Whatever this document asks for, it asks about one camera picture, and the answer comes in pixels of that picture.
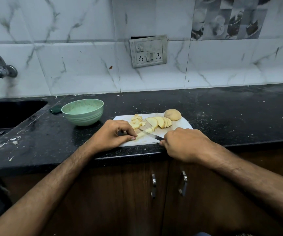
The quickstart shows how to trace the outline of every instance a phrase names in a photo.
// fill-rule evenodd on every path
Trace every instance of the switch plate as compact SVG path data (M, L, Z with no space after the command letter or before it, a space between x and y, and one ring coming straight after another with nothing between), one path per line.
M167 35L130 39L129 44L133 68L167 63Z

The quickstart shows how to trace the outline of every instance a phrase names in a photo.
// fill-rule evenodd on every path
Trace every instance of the right arm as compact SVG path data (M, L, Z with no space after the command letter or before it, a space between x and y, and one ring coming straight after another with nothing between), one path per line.
M283 176L237 157L199 130L169 131L160 145L173 158L201 164L229 178L283 217Z

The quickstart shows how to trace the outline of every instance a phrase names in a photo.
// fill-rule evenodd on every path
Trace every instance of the white cutting board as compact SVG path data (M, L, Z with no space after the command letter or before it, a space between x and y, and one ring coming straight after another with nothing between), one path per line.
M150 114L139 114L142 116L143 119L150 118L150 117L164 117L164 113L150 113ZM122 116L116 116L114 120L125 120L130 122L130 119L134 115L122 115ZM185 118L181 118L180 120L177 121L172 121L172 126L161 129L160 127L157 127L155 131L152 133L154 135L163 137L168 131L175 130L176 128L181 127L181 128L189 128L193 129L192 126L189 124L189 122ZM154 139L148 135L145 135L137 140L134 141L129 141L127 143L124 143L120 145L120 147L127 147L127 146L137 146L137 145L147 145L147 144L153 144L153 143L159 143L159 140Z

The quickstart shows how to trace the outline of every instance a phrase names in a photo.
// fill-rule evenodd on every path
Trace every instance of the left hand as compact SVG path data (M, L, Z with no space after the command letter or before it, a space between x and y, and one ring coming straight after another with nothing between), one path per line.
M127 135L119 136L119 131L126 131ZM94 151L108 151L119 145L135 140L136 132L128 121L124 120L107 120L104 125L84 144Z

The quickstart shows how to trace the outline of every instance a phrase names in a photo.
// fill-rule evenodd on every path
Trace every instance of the faucet spout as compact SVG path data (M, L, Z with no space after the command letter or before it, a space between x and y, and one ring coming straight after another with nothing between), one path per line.
M0 78L9 76L15 78L18 75L18 71L12 65L7 65L3 58L0 56Z

